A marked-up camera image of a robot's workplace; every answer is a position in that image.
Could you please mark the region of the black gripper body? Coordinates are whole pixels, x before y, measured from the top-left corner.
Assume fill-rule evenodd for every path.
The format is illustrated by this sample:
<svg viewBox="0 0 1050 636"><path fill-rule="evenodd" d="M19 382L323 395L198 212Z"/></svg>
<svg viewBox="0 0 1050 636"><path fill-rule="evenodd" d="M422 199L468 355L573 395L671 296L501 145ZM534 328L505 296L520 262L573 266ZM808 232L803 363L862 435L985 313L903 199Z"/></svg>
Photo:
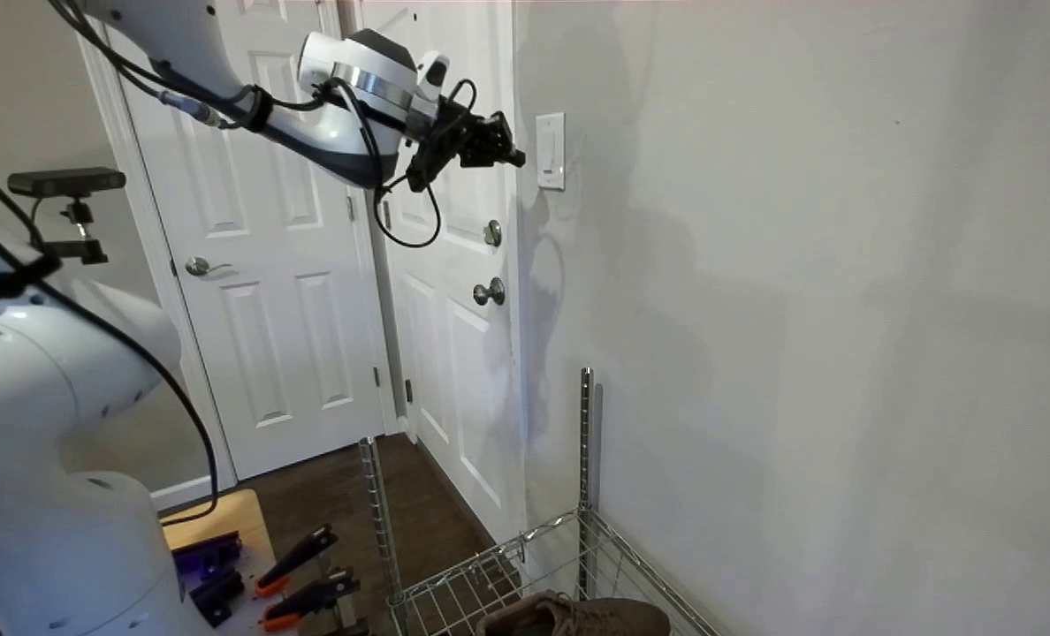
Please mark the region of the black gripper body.
<svg viewBox="0 0 1050 636"><path fill-rule="evenodd" d="M479 118L471 110L445 110L419 140L407 180L414 192L426 192L451 163L497 166L500 150L501 136L487 127L487 118Z"/></svg>

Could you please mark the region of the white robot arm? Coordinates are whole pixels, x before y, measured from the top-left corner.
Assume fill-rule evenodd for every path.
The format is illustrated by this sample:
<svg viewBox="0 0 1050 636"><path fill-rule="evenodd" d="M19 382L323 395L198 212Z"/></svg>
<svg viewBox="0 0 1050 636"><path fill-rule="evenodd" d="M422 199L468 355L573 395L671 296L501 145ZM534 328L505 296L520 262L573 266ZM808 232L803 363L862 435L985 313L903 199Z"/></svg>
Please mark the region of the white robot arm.
<svg viewBox="0 0 1050 636"><path fill-rule="evenodd" d="M441 90L445 61L356 28L302 38L302 103L241 83L211 0L50 0L87 38L121 31L118 74L215 127L269 138L356 187L445 166L518 166L501 114ZM72 470L62 442L162 387L176 328L148 299L102 289L97 313L62 292L48 243L0 240L0 631L9 636L211 636L186 596L151 496L128 475Z"/></svg>

